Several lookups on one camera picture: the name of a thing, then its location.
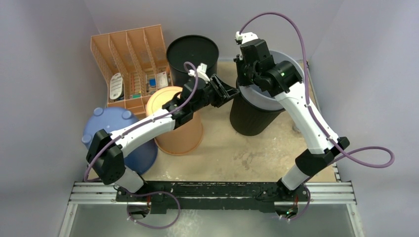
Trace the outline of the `grey plastic bucket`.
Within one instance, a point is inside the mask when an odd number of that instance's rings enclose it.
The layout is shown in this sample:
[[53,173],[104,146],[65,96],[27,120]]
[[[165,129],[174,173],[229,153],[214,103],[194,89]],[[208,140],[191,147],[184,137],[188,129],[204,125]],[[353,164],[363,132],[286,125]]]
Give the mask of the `grey plastic bucket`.
[[[280,63],[282,61],[291,62],[296,67],[302,79],[304,79],[304,69],[296,60],[279,51],[269,50],[269,52],[273,56],[275,63]],[[242,86],[239,85],[238,82],[236,82],[236,84],[241,95],[251,105],[266,111],[279,111],[284,109],[284,107],[274,97],[270,96],[267,91],[262,92],[258,86],[254,84]]]

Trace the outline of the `black ribbed bin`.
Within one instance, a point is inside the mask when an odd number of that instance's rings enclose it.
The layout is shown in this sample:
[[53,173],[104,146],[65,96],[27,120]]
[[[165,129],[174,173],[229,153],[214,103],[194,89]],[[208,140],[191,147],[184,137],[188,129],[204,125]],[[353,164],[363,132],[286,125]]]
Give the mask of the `black ribbed bin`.
[[264,110],[252,105],[243,95],[233,99],[230,111],[230,123],[240,134],[255,136],[260,134],[285,109]]

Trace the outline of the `dark navy cylindrical bin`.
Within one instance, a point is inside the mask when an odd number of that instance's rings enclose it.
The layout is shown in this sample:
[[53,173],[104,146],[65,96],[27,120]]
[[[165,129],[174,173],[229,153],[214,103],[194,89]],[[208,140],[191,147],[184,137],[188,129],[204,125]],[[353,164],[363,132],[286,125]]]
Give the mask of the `dark navy cylindrical bin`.
[[174,40],[167,48],[167,61],[174,86],[182,87],[189,76],[184,62],[194,66],[207,65],[206,74],[210,77],[217,73],[219,49],[214,41],[200,35],[186,35]]

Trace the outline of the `orange plastic bucket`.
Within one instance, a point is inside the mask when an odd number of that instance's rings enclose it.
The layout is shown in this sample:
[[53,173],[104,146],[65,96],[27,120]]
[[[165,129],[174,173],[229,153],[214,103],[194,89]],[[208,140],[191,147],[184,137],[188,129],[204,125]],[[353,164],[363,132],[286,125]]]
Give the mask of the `orange plastic bucket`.
[[[146,104],[146,115],[149,116],[160,109],[164,103],[173,98],[175,93],[181,91],[182,88],[178,86],[168,86],[157,90]],[[195,112],[190,121],[174,131],[156,137],[155,142],[165,153],[170,155],[184,155],[200,145],[203,134],[204,129],[201,114]]]

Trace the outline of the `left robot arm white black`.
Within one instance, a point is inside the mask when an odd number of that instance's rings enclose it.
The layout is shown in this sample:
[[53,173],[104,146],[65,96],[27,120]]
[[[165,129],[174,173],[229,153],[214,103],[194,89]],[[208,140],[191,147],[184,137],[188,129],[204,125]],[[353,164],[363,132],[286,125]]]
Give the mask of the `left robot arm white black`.
[[239,93],[237,88],[229,86],[216,74],[209,80],[190,79],[180,92],[146,118],[110,133],[104,129],[97,131],[86,155],[87,172],[94,170],[97,180],[105,185],[116,184],[126,189],[135,202],[145,200],[147,188],[144,180],[126,166],[126,156],[155,137],[183,126],[203,107],[219,108]]

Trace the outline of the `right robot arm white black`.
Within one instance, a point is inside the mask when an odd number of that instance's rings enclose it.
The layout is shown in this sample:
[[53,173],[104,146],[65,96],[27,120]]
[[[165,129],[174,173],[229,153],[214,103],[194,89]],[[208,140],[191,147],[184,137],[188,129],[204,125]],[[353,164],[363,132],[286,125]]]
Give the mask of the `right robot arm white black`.
[[279,198],[289,201],[299,186],[332,163],[350,142],[338,136],[312,105],[305,73],[295,60],[288,56],[275,60],[263,39],[240,40],[238,45],[241,54],[234,61],[239,85],[255,85],[269,93],[289,113],[306,141],[307,149],[277,182]]

